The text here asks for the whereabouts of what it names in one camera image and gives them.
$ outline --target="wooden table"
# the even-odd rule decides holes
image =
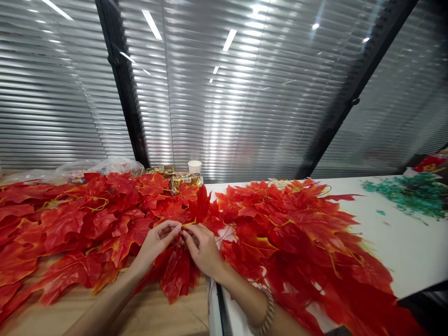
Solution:
[[[56,257],[43,260],[40,269],[28,281],[37,282],[48,266],[56,260],[58,260]],[[40,293],[35,293],[4,321],[0,335],[60,336],[106,291],[107,287],[94,296],[91,294],[91,289],[83,286],[69,287],[57,302],[48,307],[43,307],[37,302]],[[131,299],[107,333],[107,335],[127,336],[208,334],[207,290],[204,276],[199,278],[196,289],[190,289],[188,296],[181,296],[171,306],[160,290],[160,284],[147,286]]]

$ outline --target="bracelet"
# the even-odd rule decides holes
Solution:
[[[266,295],[267,298],[267,314],[265,320],[263,321],[263,324],[258,328],[255,328],[248,322],[249,330],[254,334],[254,336],[266,335],[272,325],[272,321],[274,320],[274,298],[272,297],[271,292],[269,292],[268,290],[262,289],[261,291]]]

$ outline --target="horizontal blinds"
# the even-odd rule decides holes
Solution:
[[[93,0],[0,0],[0,165],[133,158]]]
[[[312,177],[401,173],[448,142],[448,41],[435,3],[417,3]]]
[[[207,182],[293,178],[382,4],[120,0],[151,164],[200,160]]]

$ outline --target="pile of leaves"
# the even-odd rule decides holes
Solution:
[[[16,183],[0,188],[0,322],[32,293],[53,303],[81,284],[99,292],[137,255],[148,231],[165,220],[195,224],[207,216],[205,187],[183,184],[172,196],[162,175],[85,174],[84,185]],[[61,258],[36,283],[39,259]],[[139,285],[160,281],[174,302],[196,287],[200,271],[185,246],[171,246]]]
[[[222,237],[221,254],[243,277],[268,288],[275,301],[313,335],[323,335],[307,308],[317,304],[353,335],[424,334],[396,305],[392,277],[347,229],[358,224],[323,196],[311,179],[284,188],[252,182],[217,193],[205,225]]]
[[[413,177],[396,176],[380,183],[363,181],[363,188],[369,192],[379,192],[408,215],[419,212],[435,218],[445,218],[448,210],[448,188],[435,178],[435,174],[423,172]]]

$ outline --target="white cup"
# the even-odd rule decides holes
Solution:
[[[202,162],[200,162],[200,161],[189,161],[188,162],[188,170],[191,174],[200,173],[201,166],[202,166]]]

